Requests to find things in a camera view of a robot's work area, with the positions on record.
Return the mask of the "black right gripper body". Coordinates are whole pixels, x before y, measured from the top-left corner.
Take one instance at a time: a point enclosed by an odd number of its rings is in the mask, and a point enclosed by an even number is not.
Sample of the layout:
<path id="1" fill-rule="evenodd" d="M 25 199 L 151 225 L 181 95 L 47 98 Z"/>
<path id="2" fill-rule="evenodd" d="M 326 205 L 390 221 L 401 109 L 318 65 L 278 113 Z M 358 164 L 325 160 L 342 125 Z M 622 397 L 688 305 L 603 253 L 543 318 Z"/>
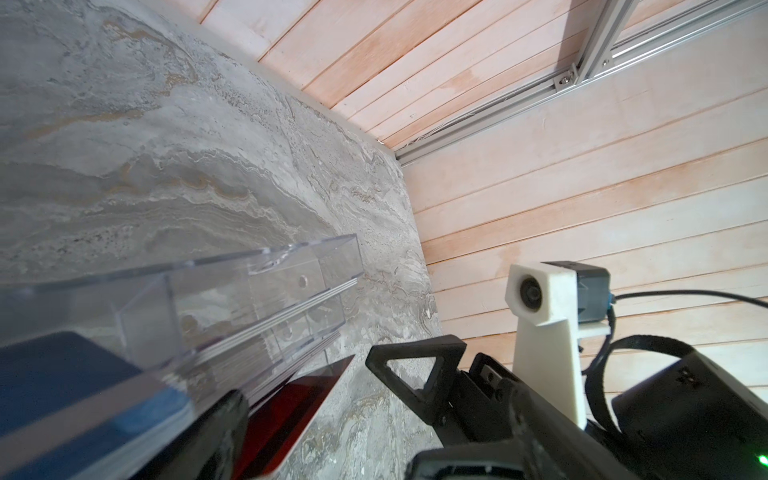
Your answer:
<path id="1" fill-rule="evenodd" d="M 634 479 L 608 449 L 500 363 L 481 354 L 458 370 L 449 412 L 459 428 L 448 446 L 511 441 L 524 479 Z"/>

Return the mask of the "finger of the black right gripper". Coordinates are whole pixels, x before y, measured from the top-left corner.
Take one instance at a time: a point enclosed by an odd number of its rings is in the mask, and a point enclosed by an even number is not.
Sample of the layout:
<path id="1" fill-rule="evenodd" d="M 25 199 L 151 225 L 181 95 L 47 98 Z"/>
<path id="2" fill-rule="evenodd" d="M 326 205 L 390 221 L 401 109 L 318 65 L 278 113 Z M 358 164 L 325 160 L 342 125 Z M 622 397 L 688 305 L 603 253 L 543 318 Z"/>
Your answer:
<path id="1" fill-rule="evenodd" d="M 511 441 L 468 443 L 418 453 L 405 479 L 524 479 L 521 450 Z"/>
<path id="2" fill-rule="evenodd" d="M 374 345 L 365 365 L 425 424 L 439 425 L 466 347 L 455 335 Z"/>

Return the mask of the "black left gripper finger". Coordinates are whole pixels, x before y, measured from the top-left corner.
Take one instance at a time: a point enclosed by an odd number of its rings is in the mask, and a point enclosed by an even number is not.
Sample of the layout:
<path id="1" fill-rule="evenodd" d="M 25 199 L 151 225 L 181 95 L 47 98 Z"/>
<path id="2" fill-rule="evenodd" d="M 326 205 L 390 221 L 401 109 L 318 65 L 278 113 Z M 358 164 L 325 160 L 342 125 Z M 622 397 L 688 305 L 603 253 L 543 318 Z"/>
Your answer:
<path id="1" fill-rule="evenodd" d="M 132 479 L 231 479 L 243 448 L 249 405 L 231 390 Z"/>

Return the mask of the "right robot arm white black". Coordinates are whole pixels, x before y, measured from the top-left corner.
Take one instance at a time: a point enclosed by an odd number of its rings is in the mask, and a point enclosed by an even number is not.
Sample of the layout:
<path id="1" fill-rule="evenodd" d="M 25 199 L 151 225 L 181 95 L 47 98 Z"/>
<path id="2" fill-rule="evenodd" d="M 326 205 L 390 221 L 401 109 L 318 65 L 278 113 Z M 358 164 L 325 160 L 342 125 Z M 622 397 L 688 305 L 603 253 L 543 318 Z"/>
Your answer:
<path id="1" fill-rule="evenodd" d="M 673 363 L 623 394 L 604 392 L 606 362 L 587 375 L 592 413 L 577 426 L 519 376 L 478 354 L 460 370 L 453 335 L 376 345 L 367 368 L 437 433 L 409 479 L 763 479 L 767 405 L 683 342 L 633 335 L 614 349 Z"/>

